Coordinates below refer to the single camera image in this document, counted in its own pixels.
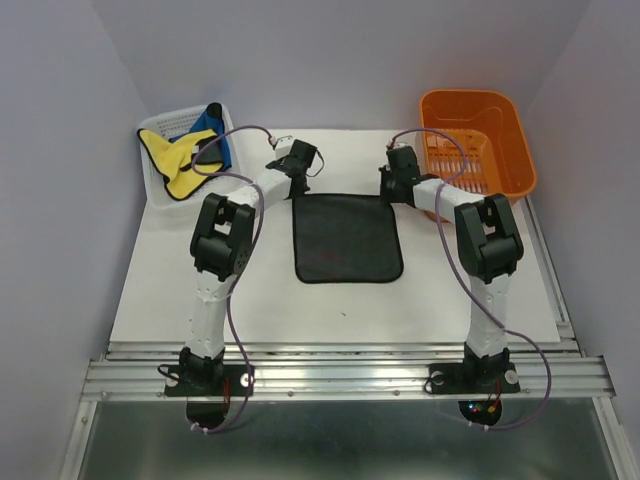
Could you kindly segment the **black and purple towel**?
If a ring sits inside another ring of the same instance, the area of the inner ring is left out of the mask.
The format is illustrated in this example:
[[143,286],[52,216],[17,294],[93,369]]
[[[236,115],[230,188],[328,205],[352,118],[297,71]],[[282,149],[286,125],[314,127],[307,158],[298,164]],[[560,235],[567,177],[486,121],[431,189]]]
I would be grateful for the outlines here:
[[394,210],[375,195],[296,198],[292,234],[295,273],[305,284],[386,284],[404,272]]

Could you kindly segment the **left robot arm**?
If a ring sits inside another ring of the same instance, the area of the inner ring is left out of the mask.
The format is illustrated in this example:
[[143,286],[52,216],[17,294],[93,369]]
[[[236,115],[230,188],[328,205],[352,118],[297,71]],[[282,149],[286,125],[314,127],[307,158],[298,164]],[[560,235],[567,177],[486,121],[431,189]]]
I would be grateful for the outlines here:
[[212,396],[224,381],[226,309],[234,284],[248,265],[258,234],[258,220],[274,204],[308,190],[307,173],[316,146],[283,137],[276,141],[275,159],[257,179],[240,188],[205,197],[190,242],[197,271],[197,293],[188,339],[171,373],[176,396]]

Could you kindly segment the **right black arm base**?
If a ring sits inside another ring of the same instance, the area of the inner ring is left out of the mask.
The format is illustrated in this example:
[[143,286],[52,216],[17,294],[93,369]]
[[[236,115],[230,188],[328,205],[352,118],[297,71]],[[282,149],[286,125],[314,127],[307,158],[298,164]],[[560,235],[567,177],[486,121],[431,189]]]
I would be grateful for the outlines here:
[[518,381],[507,380],[508,370],[498,368],[489,371],[477,371],[463,363],[436,363],[429,365],[428,384],[434,395],[472,395],[515,394],[521,391]]

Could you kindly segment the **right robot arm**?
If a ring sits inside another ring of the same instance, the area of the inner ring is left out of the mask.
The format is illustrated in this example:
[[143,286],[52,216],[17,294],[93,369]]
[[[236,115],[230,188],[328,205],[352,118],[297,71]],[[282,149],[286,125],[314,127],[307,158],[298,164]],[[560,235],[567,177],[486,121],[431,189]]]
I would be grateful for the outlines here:
[[520,391],[507,346],[506,299],[524,246],[509,200],[459,189],[423,175],[412,147],[387,149],[380,196],[388,203],[429,211],[455,227],[457,263],[469,277],[470,326],[463,360],[429,366],[426,391],[435,395]]

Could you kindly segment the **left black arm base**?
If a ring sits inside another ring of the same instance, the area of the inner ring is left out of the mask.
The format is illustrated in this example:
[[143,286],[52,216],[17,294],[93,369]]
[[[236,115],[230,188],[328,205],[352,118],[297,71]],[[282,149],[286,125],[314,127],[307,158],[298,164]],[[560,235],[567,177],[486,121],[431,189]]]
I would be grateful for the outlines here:
[[178,364],[160,364],[167,397],[241,397],[252,395],[245,365],[218,364],[212,369],[187,369]]

